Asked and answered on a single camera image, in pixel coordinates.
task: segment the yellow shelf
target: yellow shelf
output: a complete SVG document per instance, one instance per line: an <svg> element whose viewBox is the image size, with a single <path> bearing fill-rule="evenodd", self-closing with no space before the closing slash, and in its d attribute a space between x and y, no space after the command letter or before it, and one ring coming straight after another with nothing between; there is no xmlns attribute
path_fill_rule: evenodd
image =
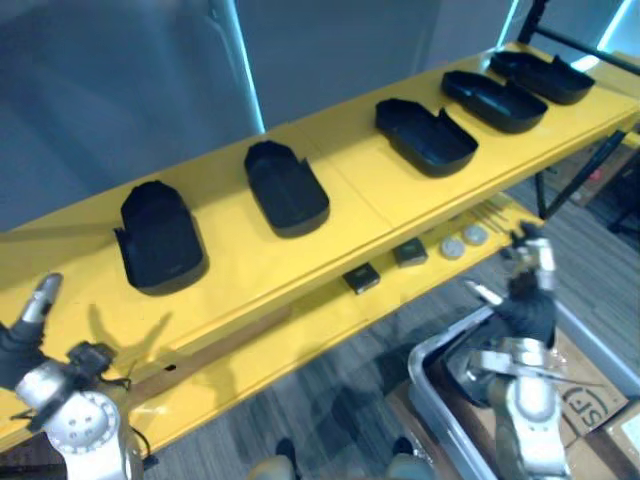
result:
<svg viewBox="0 0 640 480"><path fill-rule="evenodd" d="M494 215L492 220L505 232L522 219L541 223L505 195L493 202L503 218ZM362 295L353 294L339 279L299 299L290 319L139 405L131 414L132 424L157 450L509 244L506 233L489 231L489 241L467 246L460 260L442 257L441 239L472 223L476 218L465 213L420 235L429 253L425 264L398 268L391 252L374 258L371 263L381 281Z"/></svg>
<svg viewBox="0 0 640 480"><path fill-rule="evenodd" d="M488 55L446 69L477 70ZM3 234L0 303L5 315L18 315L44 273L60 271L65 283L50 315L44 351L64 359L81 341L106 342L118 351L114 373L127 372L135 362L133 376L140 381L161 372L172 356L188 356L246 329L561 156L629 127L640 111L634 99L595 86L576 105L550 105L533 130L505 135L439 93L443 71L425 72ZM414 171L372 126L375 102L390 96L412 98L431 109L447 105L480 144L471 163L441 179ZM253 199L243 160L250 145L266 138L307 157L331 199L329 220L311 234L278 238ZM210 263L196 284L162 297L145 296L128 285L112 233L121 224L119 209L131 188L151 179L180 191ZM24 438L20 426L8 420L22 410L13 394L0 392L0 448Z"/></svg>

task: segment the small black object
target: small black object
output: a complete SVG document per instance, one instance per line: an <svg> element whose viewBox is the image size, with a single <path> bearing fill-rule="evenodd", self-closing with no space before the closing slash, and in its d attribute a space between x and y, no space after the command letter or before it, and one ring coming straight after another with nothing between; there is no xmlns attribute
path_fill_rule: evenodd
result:
<svg viewBox="0 0 640 480"><path fill-rule="evenodd" d="M380 275L370 263L360 265L358 268L345 273L342 277L356 292L356 295L360 295L380 283Z"/></svg>
<svg viewBox="0 0 640 480"><path fill-rule="evenodd" d="M427 251L419 238L412 238L408 242L393 249L393 256L399 267L411 267L427 261Z"/></svg>
<svg viewBox="0 0 640 480"><path fill-rule="evenodd" d="M563 62L557 55L551 63L530 53L498 52L489 67L556 103L570 105L581 100L594 85L593 78Z"/></svg>
<svg viewBox="0 0 640 480"><path fill-rule="evenodd" d="M104 343L80 342L67 356L71 360L69 368L73 368L77 382L82 382L80 386L84 387L109 370L116 352Z"/></svg>
<svg viewBox="0 0 640 480"><path fill-rule="evenodd" d="M329 197L307 160L276 142L249 148L244 160L251 190L271 228L281 237L312 232L329 217Z"/></svg>
<svg viewBox="0 0 640 480"><path fill-rule="evenodd" d="M180 194L160 181L135 187L120 209L116 228L127 279L148 295L172 293L206 271L194 221Z"/></svg>
<svg viewBox="0 0 640 480"><path fill-rule="evenodd" d="M447 72L442 90L489 125L509 133L529 130L547 111L543 101L511 80L501 85L478 73Z"/></svg>
<svg viewBox="0 0 640 480"><path fill-rule="evenodd" d="M478 142L443 109L436 117L417 102L391 98L376 105L376 127L421 172L434 177L464 167Z"/></svg>

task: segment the black metal frame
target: black metal frame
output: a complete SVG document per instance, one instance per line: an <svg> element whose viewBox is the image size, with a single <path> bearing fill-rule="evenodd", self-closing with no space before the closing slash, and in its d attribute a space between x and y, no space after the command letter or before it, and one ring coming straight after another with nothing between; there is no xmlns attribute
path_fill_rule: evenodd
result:
<svg viewBox="0 0 640 480"><path fill-rule="evenodd" d="M540 26L539 23L547 7L548 1L549 0L534 0L529 13L527 14L527 18L522 25L520 34L518 35L518 42L529 44L529 42L531 42L531 37L537 33L543 37L550 38L551 40L555 40L556 42L562 43L581 52L593 55L600 60L610 63L611 65L615 65L616 67L626 70L634 75L640 75L640 67L636 65L626 62L618 57L614 57L611 54L596 50L595 48L578 42L566 35ZM545 200L544 171L538 172L536 174L536 196L538 200L538 215L540 218L543 220L551 218L558 209L564 205L567 199L569 199L569 197L571 197L571 195L573 195L575 191L582 186L589 176L607 160L609 155L611 155L618 145L620 145L624 136L625 133L620 130L616 130L611 136L609 136L593 154L587 164L576 174L573 180L571 180L571 182L569 182L569 184L560 193L558 193L549 206L547 206L547 202Z"/></svg>

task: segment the black tray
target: black tray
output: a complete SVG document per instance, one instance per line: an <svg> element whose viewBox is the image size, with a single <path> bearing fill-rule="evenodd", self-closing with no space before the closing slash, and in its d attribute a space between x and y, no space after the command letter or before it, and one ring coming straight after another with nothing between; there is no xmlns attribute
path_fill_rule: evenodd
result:
<svg viewBox="0 0 640 480"><path fill-rule="evenodd" d="M442 177L463 168L478 142L444 108L436 117L416 102L391 98L376 105L376 127L421 172Z"/></svg>
<svg viewBox="0 0 640 480"><path fill-rule="evenodd" d="M196 224L174 188L160 181L135 187L120 209L115 234L131 286L148 295L176 292L207 270Z"/></svg>
<svg viewBox="0 0 640 480"><path fill-rule="evenodd" d="M273 231L281 237L309 233L329 217L329 197L306 160L272 141L249 148L244 160L251 190Z"/></svg>
<svg viewBox="0 0 640 480"><path fill-rule="evenodd" d="M512 81L506 85L478 73L455 70L442 77L442 90L489 125L510 133L536 125L547 105Z"/></svg>
<svg viewBox="0 0 640 480"><path fill-rule="evenodd" d="M560 60L551 63L530 53L498 52L489 67L519 85L556 103L570 105L582 99L595 81Z"/></svg>

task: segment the cardboard box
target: cardboard box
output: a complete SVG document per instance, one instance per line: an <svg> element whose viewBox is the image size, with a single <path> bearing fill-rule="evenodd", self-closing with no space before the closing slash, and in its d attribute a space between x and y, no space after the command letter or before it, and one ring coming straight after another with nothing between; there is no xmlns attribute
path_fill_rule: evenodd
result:
<svg viewBox="0 0 640 480"><path fill-rule="evenodd" d="M404 382L387 396L387 403L407 433L419 456L433 465L438 480L462 480L444 449L429 432L409 400L409 382Z"/></svg>
<svg viewBox="0 0 640 480"><path fill-rule="evenodd" d="M556 384L563 402L562 415L582 437L620 411L627 399L560 330L556 330L555 348L566 361L569 380L598 384Z"/></svg>
<svg viewBox="0 0 640 480"><path fill-rule="evenodd" d="M640 402L628 405L585 437L620 478L640 478Z"/></svg>
<svg viewBox="0 0 640 480"><path fill-rule="evenodd" d="M567 451L567 463L569 464L573 480L619 479L584 439L578 440L569 447Z"/></svg>
<svg viewBox="0 0 640 480"><path fill-rule="evenodd" d="M560 191L566 187L576 174L591 159L591 156L603 143L602 140L569 155L564 160L547 168L544 173L545 183L554 190ZM571 200L580 205L587 205L604 186L624 167L633 156L635 150L620 145L607 160L597 168L587 181L571 196Z"/></svg>

